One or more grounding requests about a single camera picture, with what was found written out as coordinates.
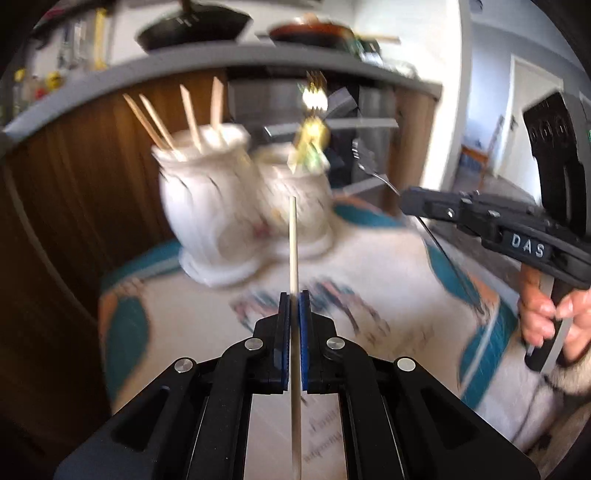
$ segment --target screw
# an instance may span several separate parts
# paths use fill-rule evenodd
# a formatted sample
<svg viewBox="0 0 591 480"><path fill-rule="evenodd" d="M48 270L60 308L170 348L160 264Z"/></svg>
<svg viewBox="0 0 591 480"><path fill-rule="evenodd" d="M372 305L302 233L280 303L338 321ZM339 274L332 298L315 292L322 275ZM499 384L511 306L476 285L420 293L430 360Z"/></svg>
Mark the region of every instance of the screw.
<svg viewBox="0 0 591 480"><path fill-rule="evenodd" d="M398 368L404 372L412 372L417 364L413 361L412 358L401 358L396 362Z"/></svg>
<svg viewBox="0 0 591 480"><path fill-rule="evenodd" d="M188 372L192 368L193 362L188 358L181 358L180 360L177 360L177 362L174 364L174 369L180 374Z"/></svg>
<svg viewBox="0 0 591 480"><path fill-rule="evenodd" d="M244 342L244 346L246 350L258 350L262 347L262 340L260 338L249 338L246 342Z"/></svg>
<svg viewBox="0 0 591 480"><path fill-rule="evenodd" d="M340 350L345 346L345 341L339 337L332 337L326 341L326 346L331 350Z"/></svg>

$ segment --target black wire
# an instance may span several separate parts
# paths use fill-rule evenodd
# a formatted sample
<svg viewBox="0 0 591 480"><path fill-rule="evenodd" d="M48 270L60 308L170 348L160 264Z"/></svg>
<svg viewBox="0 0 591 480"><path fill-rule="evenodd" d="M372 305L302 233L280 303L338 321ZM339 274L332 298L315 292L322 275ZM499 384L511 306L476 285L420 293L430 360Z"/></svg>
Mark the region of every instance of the black wire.
<svg viewBox="0 0 591 480"><path fill-rule="evenodd" d="M353 148L353 156L357 159L357 165L358 165L358 167L361 170L363 170L366 174L371 175L372 177L375 177L375 178L381 180L382 182L384 182L398 197L401 197L400 192L387 179L383 179L382 177L380 177L375 172L367 171L365 165L363 165L359 161L359 153L358 153L358 150L357 150L357 146L354 146L354 148ZM421 225L423 226L423 228L427 231L427 233L429 234L429 236L431 237L431 239L433 240L433 242L435 242L435 245L437 245L437 248L439 249L439 251L447 259L447 262L450 264L450 266L451 266L454 274L456 275L458 281L460 282L460 285L462 286L462 289L464 290L464 293L466 293L466 296L472 302L472 304L474 306L474 309L478 313L480 313L481 315L484 315L485 312L484 312L484 309L482 308L482 305L480 304L480 300L479 299L474 299L472 297L472 294L470 293L470 289L467 287L467 285L464 282L464 279L463 279L461 273L457 270L456 266L452 262L452 259L447 256L447 253L445 253L445 250L443 249L443 247L441 246L441 244L439 243L439 241L437 240L437 238L435 238L435 235L433 235L433 232L431 230L429 230L429 227L425 224L425 222L423 221L423 219L420 218L420 217L416 217L416 218L421 223Z"/></svg>
<svg viewBox="0 0 591 480"><path fill-rule="evenodd" d="M472 297L472 294L469 291L470 289L465 284L464 279L463 279L461 273L457 270L456 266L452 262L452 259L447 256L447 253L445 253L445 250L443 249L443 247L441 246L441 244L439 243L439 241L437 240L437 238L435 238L435 235L433 235L433 232L431 230L429 230L429 227L425 224L425 222L423 221L422 218L420 218L420 217L416 217L416 218L421 223L421 225L423 226L423 228L427 231L427 233L431 237L431 240L433 240L433 242L435 242L435 245L437 245L437 248L440 250L440 252L443 254L443 256L445 258L447 258L447 261L449 262L449 264L450 264L453 272L455 273L457 279L459 280L460 285L462 286L462 289L464 290L464 292L466 293L466 295L468 296L468 298L470 299L470 301L473 303L474 308L476 309L476 311L478 313L480 313L480 314L484 314L484 310L482 309L482 306L480 305L480 300L478 300L478 299L475 300Z"/></svg>

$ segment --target teal pattern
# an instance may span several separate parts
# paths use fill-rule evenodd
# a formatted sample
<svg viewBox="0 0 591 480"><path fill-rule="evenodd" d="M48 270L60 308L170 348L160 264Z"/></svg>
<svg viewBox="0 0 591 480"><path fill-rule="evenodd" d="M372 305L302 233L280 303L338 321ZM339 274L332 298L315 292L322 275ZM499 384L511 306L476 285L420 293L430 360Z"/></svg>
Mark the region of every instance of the teal pattern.
<svg viewBox="0 0 591 480"><path fill-rule="evenodd" d="M138 297L122 297L105 341L105 382L111 402L148 345L148 320Z"/></svg>
<svg viewBox="0 0 591 480"><path fill-rule="evenodd" d="M404 228L404 224L400 220L354 205L337 204L335 213L343 220L365 228ZM426 248L433 273L443 287L456 298L470 303L470 298L464 292L443 254L431 245L426 245ZM105 276L102 281L102 291L106 292L126 278L131 278L144 270L150 272L144 278L150 278L178 269L178 263L174 262L174 259L178 257L179 250L180 244L176 240L149 250L122 268ZM161 263L161 268L155 268L159 263ZM476 287L463 273L462 276L473 296L478 297ZM501 302L485 354L462 397L469 407L475 408L480 402L516 326L517 319L513 312L504 302ZM485 328L480 327L477 330L462 355L460 381L475 358ZM105 380L109 398L113 401L127 376L136 367L148 343L148 320L138 298L122 297L119 299L105 343Z"/></svg>

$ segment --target finger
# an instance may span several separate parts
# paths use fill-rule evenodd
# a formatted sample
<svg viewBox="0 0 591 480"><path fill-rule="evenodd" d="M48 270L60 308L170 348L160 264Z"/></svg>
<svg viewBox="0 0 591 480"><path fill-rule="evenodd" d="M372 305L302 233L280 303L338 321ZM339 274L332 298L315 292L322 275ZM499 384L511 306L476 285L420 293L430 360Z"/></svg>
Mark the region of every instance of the finger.
<svg viewBox="0 0 591 480"><path fill-rule="evenodd" d="M539 285L522 283L520 298L525 308L531 312L539 313L546 318L553 318L556 314L554 303L540 291Z"/></svg>
<svg viewBox="0 0 591 480"><path fill-rule="evenodd" d="M573 323L583 330L591 330L591 310L577 315L573 319Z"/></svg>
<svg viewBox="0 0 591 480"><path fill-rule="evenodd" d="M537 347L544 345L544 338L539 333L535 333L532 330L526 328L521 331L521 334L523 336L523 340L525 340L530 345Z"/></svg>
<svg viewBox="0 0 591 480"><path fill-rule="evenodd" d="M524 328L543 336L544 338L554 337L554 324L546 317L529 310L526 310L520 302L518 305L521 324Z"/></svg>
<svg viewBox="0 0 591 480"><path fill-rule="evenodd" d="M572 318L591 309L591 291L575 290L569 293L556 308L556 318Z"/></svg>
<svg viewBox="0 0 591 480"><path fill-rule="evenodd" d="M530 267L529 265L521 264L521 281L525 283L531 283L532 285L540 285L540 278L542 272Z"/></svg>
<svg viewBox="0 0 591 480"><path fill-rule="evenodd" d="M573 324L570 326L569 332L566 334L566 338L564 339L564 343L576 342L581 337L582 334L583 334L583 329Z"/></svg>

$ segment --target gray countertop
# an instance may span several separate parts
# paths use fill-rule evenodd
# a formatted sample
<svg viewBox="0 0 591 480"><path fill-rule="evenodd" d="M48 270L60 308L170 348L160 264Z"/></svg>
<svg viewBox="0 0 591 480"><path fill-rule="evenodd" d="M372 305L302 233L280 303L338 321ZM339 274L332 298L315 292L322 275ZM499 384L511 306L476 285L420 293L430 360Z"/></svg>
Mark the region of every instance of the gray countertop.
<svg viewBox="0 0 591 480"><path fill-rule="evenodd" d="M64 113L126 86L192 70L257 66L302 67L346 73L423 92L435 100L441 97L441 84L410 79L363 63L345 53L325 48L287 44L239 45L234 42L187 45L167 48L157 54L88 74L83 79L67 84L48 95L6 126L4 135L0 137L4 136L8 142L0 142L0 157L7 149L30 137Z"/></svg>

